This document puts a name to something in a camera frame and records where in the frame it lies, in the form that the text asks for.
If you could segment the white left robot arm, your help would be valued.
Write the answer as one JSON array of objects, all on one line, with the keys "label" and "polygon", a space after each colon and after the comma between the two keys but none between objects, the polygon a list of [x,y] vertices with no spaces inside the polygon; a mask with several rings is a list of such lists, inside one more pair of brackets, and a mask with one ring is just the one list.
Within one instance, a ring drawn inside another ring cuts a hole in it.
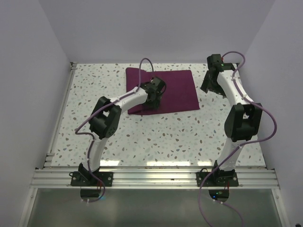
[{"label": "white left robot arm", "polygon": [[75,130],[75,134],[89,135],[92,140],[86,159],[80,163],[77,171],[70,173],[71,186],[112,186],[113,173],[101,172],[100,160],[106,142],[118,130],[121,114],[141,104],[158,109],[166,87],[162,79],[154,77],[121,96],[103,96],[97,101],[91,116]]}]

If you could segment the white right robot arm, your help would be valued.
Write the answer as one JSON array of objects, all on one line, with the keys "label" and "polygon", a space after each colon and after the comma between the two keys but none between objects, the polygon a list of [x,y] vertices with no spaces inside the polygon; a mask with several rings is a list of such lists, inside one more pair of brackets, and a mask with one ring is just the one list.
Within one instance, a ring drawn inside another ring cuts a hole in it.
[{"label": "white right robot arm", "polygon": [[234,84],[238,79],[234,75],[236,68],[232,63],[225,63],[220,54],[212,54],[207,57],[207,66],[201,90],[227,98],[231,109],[224,123],[227,139],[222,153],[215,160],[211,172],[203,168],[196,173],[196,181],[199,187],[237,187],[236,162],[243,143],[257,134],[262,110],[243,99],[246,92]]}]

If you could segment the purple cloth wrap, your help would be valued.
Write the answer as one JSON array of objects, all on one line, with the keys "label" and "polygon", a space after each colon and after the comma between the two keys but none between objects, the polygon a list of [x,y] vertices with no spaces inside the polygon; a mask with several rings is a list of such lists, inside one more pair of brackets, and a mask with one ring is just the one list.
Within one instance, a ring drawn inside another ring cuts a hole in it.
[{"label": "purple cloth wrap", "polygon": [[150,109],[145,105],[137,105],[128,114],[153,115],[200,109],[196,87],[190,70],[155,71],[141,70],[141,81],[149,82],[151,78],[159,77],[166,85],[158,109]]}]

